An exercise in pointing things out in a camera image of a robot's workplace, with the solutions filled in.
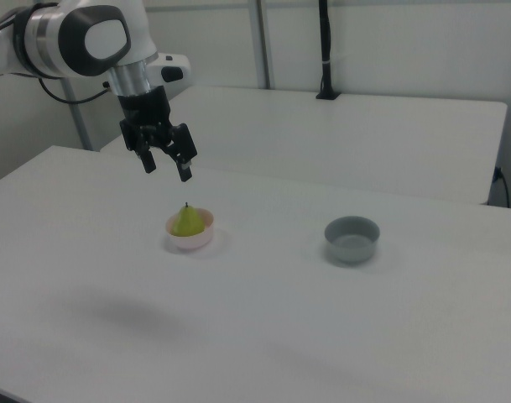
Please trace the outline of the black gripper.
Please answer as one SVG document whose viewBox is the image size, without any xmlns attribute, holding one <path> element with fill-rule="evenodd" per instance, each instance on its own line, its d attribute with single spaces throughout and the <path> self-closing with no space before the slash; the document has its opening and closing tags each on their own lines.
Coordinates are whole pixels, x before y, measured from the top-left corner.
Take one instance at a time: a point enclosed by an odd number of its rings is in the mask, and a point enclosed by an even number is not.
<svg viewBox="0 0 511 403">
<path fill-rule="evenodd" d="M 164 147 L 164 152 L 175 162 L 180 180 L 191 177 L 191 161 L 197 149 L 185 123 L 172 126 L 170 106 L 163 86 L 144 94 L 119 96 L 124 119 L 119 123 L 126 148 L 141 160 L 146 173 L 156 169 L 151 147 Z"/>
</svg>

